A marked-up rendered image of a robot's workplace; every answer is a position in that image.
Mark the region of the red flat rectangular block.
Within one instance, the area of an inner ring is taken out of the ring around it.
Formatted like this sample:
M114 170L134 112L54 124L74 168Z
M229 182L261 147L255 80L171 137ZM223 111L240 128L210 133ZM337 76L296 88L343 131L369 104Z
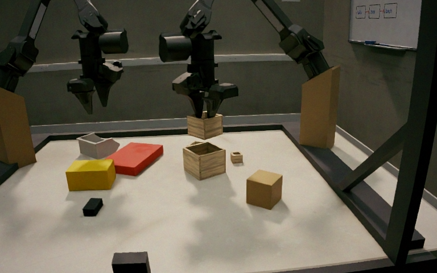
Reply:
M114 159L116 174L136 176L163 153L163 145L130 142L106 159Z

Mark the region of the black metal support frame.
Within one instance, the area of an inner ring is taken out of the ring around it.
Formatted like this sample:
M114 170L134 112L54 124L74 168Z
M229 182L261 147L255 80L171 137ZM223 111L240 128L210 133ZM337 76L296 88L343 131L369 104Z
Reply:
M436 126L437 0L422 0L407 122L337 185L342 191L351 190L403 149L383 248L383 252L394 265L406 264Z

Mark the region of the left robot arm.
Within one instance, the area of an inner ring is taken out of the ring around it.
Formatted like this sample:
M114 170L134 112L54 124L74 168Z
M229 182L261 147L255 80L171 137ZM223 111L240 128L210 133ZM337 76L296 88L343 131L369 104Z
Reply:
M50 0L32 0L19 34L0 52L0 88L15 92L19 77L24 77L36 62L39 50L35 39ZM90 0L74 0L78 7L80 23L89 31L76 30L71 39L78 39L81 56L127 53L127 31L124 28L108 30L108 23ZM101 34L101 35L100 35ZM103 77L111 82L120 80L124 72L122 62L113 64L96 60L93 77ZM17 72L18 71L18 72ZM99 75L100 74L100 75Z

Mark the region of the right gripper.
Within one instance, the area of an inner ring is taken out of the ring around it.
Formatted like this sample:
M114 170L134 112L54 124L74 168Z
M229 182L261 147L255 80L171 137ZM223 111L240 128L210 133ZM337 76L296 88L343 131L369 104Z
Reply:
M191 60L191 64L187 66L191 66L193 71L196 71L196 67L200 67L207 82L207 86L199 87L189 95L182 94L189 99L196 118L202 117L204 101L207 104L207 117L212 118L215 117L224 99L238 96L236 84L218 84L219 80L215 79L215 67L218 67L218 63L215 63L215 59ZM209 92L208 97L205 97L205 92Z

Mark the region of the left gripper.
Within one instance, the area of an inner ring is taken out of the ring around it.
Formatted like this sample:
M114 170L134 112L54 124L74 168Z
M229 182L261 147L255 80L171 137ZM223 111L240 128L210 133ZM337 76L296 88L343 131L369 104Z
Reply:
M70 80L67 83L67 91L72 92L77 97L88 114L92 114L93 111L93 93L97 91L102 107L106 107L110 88L116 83L103 77L93 77L94 64L96 60L100 60L100 63L103 62L102 58L105 58L102 57L102 54L81 56L81 60L78 60L78 63L82 65L83 74L80 75L80 78ZM92 79L94 80L92 81ZM93 90L94 86L96 89Z

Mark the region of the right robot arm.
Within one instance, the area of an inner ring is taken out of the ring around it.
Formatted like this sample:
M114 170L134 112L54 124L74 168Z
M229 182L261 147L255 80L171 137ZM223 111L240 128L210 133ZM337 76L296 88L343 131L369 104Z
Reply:
M184 61L188 60L189 56L191 60L215 58L214 40L222 39L222 36L216 30L202 33L210 22L213 1L197 0L180 23L182 32L160 34L159 57L162 62ZM323 42L310 35L303 27L293 24L274 0L251 1L280 35L281 49L296 64L302 63L310 79L332 68L320 52L325 49ZM196 71L193 71L191 66L187 66L187 72L176 78L172 84L176 94L185 96L199 87L207 86L203 70L196 67Z

